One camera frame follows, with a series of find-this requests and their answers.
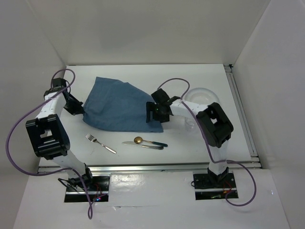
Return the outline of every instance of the white floor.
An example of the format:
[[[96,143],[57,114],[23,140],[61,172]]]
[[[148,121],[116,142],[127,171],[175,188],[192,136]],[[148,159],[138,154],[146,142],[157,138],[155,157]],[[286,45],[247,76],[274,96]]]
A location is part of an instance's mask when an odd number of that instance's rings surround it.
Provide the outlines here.
[[[224,199],[195,200],[191,172],[113,174],[109,202],[96,203],[93,219],[88,203],[64,203],[58,177],[30,177],[14,229],[288,229],[285,213],[269,170],[251,170],[257,196],[246,207]],[[253,184],[243,169],[234,170],[239,199],[245,203]]]
[[[191,89],[205,87],[217,94],[227,116],[231,120],[234,131],[228,146],[228,158],[238,161],[250,161],[250,152],[238,117],[232,92],[222,64],[179,64],[179,65],[108,65],[108,66],[70,66],[76,73],[76,80],[71,93],[78,100],[85,102],[95,78],[105,77],[119,79],[138,87],[148,94],[153,93],[165,80],[180,77],[188,80]],[[71,73],[65,79],[72,79]],[[170,97],[180,96],[186,89],[185,82],[171,81],[163,89]],[[82,115],[72,116],[65,110],[61,121],[66,129],[71,150],[77,158],[88,165],[130,165],[130,164],[170,164],[170,163],[202,163],[209,157],[200,134],[190,134],[184,127],[184,118],[171,116],[171,121],[163,124],[164,133],[127,133],[107,132],[92,128],[82,121]],[[98,144],[85,138],[92,134],[102,143],[115,149],[114,155]],[[142,149],[124,146],[122,142],[132,141],[136,136],[144,139],[164,142],[169,145],[164,150]],[[40,166],[53,166],[50,161],[42,159]]]

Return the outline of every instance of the robotic arm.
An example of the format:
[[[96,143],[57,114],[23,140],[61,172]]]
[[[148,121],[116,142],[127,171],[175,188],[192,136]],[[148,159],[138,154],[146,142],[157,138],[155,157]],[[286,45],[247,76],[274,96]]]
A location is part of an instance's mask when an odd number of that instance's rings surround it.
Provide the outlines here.
[[[155,103],[146,103],[146,122],[152,118],[161,123],[169,122],[170,115],[180,115],[186,118],[193,118],[191,113],[182,104],[179,97],[170,98],[163,89],[159,89],[152,94]],[[203,129],[204,135],[211,146],[211,154],[214,161],[227,159],[227,145],[231,138],[233,125],[218,103],[203,105],[183,101],[195,114],[197,121]],[[228,173],[227,162],[215,164],[210,159],[208,174],[215,181],[219,182]]]
[[[51,89],[44,94],[45,100],[66,87],[66,81],[56,78],[52,80],[51,85]],[[36,156],[51,160],[61,168],[75,169],[88,187],[92,183],[92,174],[86,164],[71,152],[69,137],[60,121],[63,108],[72,115],[83,114],[81,104],[82,102],[65,91],[45,104],[35,119],[27,121],[26,129]],[[80,178],[72,170],[66,172],[73,186],[82,187]]]

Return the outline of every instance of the blue cloth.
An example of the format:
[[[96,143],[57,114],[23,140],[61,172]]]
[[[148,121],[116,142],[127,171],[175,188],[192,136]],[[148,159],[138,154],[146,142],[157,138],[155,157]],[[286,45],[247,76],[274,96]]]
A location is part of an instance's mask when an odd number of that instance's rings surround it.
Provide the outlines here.
[[[107,131],[163,132],[158,121],[146,123],[147,93],[120,80],[96,77],[84,104],[83,121]]]

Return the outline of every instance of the butter knife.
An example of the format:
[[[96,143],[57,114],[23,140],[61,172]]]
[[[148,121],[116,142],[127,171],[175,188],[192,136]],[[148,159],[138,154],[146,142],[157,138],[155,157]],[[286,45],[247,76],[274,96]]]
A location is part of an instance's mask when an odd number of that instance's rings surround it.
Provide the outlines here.
[[[142,145],[142,144],[136,144],[132,141],[128,142],[122,142],[123,145],[128,145],[128,146],[137,146],[137,147],[142,147],[142,148],[149,148],[149,149],[164,149],[163,146],[147,146],[147,145]]]

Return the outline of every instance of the gray wall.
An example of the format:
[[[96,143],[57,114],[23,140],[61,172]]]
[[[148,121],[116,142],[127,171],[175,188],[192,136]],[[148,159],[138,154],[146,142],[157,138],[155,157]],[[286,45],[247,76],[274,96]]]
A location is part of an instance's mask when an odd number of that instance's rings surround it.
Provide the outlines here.
[[[0,31],[0,227],[10,229],[28,176],[10,165],[4,150],[6,136],[18,118],[43,101],[52,74],[64,65],[25,1],[0,1]],[[12,136],[10,146],[18,165],[34,171],[38,159],[24,122]]]
[[[234,63],[269,0],[27,0],[67,64]]]
[[[305,225],[305,4],[271,0],[234,67],[260,158],[291,229]]]

